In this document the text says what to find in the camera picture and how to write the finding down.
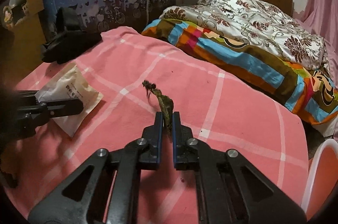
floral comforter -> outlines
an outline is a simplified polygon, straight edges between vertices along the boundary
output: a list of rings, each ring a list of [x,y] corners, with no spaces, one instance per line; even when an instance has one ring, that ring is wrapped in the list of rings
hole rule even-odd
[[[190,21],[307,70],[330,73],[323,37],[310,34],[277,7],[260,0],[199,0],[189,7],[172,6],[160,19]]]

silver bolt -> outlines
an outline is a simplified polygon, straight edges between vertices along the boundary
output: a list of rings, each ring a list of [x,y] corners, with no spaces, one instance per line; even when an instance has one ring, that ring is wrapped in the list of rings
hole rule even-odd
[[[105,156],[106,154],[107,154],[107,150],[106,149],[98,149],[97,151],[96,151],[96,154],[99,156],[99,157],[103,157],[103,156]]]
[[[190,138],[187,141],[188,145],[195,146],[198,143],[198,140],[196,138]]]
[[[228,150],[228,156],[229,157],[237,157],[238,156],[238,151],[236,151],[234,149]]]
[[[146,145],[147,144],[147,140],[142,137],[142,138],[137,139],[136,143],[137,143],[137,145],[140,145],[140,146]]]

colorful bed sheet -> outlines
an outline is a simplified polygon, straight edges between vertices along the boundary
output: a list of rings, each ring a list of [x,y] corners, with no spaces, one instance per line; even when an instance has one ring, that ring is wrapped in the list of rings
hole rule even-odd
[[[257,46],[177,19],[157,19],[144,29],[142,35],[165,39],[185,53],[215,64],[263,91],[312,125],[337,116],[338,92],[323,66],[308,71]]]

pink curtain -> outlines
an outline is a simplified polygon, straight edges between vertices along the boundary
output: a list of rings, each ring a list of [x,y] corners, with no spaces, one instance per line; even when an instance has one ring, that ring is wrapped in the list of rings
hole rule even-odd
[[[305,11],[293,18],[310,33],[326,40],[331,78],[338,87],[338,0],[308,0]]]

pink tablecloth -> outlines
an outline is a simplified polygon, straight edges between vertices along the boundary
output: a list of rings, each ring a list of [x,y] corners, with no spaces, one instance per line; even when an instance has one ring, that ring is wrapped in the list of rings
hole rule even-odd
[[[146,98],[142,81],[155,82],[175,104],[184,125],[212,148],[239,150],[300,204],[308,174],[300,119],[264,94],[218,67],[193,59],[163,41],[120,27],[76,63],[104,94],[70,139],[53,121],[18,144],[19,186],[7,190],[18,210],[31,208],[98,148],[116,150],[153,124],[158,103]],[[18,86],[39,89],[62,66],[42,64]],[[173,168],[172,147],[164,138],[157,172],[143,171],[139,223],[197,223],[194,178]]]

